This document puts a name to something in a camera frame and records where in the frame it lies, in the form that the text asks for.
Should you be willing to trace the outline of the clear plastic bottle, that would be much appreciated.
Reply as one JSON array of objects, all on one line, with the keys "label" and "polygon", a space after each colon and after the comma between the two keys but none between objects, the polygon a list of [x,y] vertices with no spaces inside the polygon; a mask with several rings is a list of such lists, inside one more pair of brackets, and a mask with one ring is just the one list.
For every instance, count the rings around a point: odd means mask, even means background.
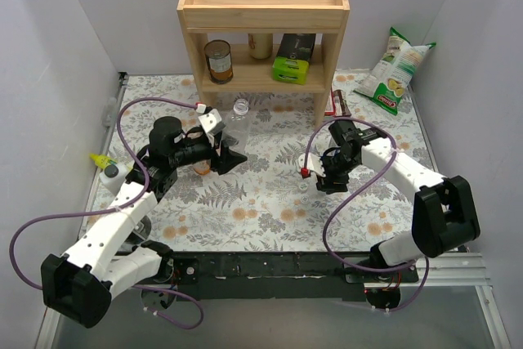
[{"label": "clear plastic bottle", "polygon": [[239,134],[239,145],[231,150],[236,153],[245,153],[250,128],[249,103],[245,99],[235,101],[233,109],[224,120],[225,128],[234,129]]}]

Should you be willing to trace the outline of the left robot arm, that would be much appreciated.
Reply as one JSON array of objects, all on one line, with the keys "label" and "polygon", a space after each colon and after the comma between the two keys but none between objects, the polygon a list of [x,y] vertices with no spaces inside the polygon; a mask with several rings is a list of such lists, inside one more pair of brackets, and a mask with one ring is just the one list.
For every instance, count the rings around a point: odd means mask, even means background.
[{"label": "left robot arm", "polygon": [[41,265],[46,306],[86,328],[95,326],[111,302],[143,280],[164,284],[177,273],[173,251],[147,240],[127,256],[113,258],[140,221],[151,213],[177,181],[180,167],[208,161],[212,171],[225,174],[246,156],[221,142],[225,129],[217,110],[198,117],[199,126],[184,132],[180,119],[154,121],[149,143],[137,154],[113,203],[111,213],[61,256],[49,255]]}]

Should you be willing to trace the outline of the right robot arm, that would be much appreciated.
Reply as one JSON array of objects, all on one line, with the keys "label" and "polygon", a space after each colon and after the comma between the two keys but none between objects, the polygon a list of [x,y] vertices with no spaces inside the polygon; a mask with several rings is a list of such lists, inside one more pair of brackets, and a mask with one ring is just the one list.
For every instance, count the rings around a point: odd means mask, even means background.
[{"label": "right robot arm", "polygon": [[388,281],[425,257],[435,258],[477,239],[480,224],[469,182],[434,172],[399,149],[394,137],[358,119],[336,117],[324,123],[336,145],[315,157],[305,153],[302,177],[315,173],[316,188],[327,195],[346,192],[350,172],[364,166],[375,176],[348,196],[331,213],[336,217],[353,199],[381,178],[386,179],[413,205],[410,230],[375,244],[367,261],[349,262],[331,248],[328,253],[345,266]]}]

